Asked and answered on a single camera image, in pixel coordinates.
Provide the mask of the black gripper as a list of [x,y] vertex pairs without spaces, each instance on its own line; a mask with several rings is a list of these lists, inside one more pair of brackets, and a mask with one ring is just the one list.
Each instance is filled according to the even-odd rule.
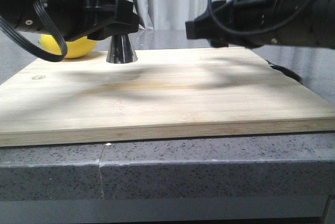
[[[254,31],[270,28],[286,20],[307,0],[230,0],[214,1],[217,19],[235,30]],[[256,36],[233,36],[224,32],[212,19],[208,9],[194,20],[185,22],[187,39],[208,39],[213,48],[231,44],[247,48],[264,45],[334,48],[334,0],[316,0],[286,26]]]
[[126,0],[1,0],[1,28],[104,40],[137,32],[139,17]]

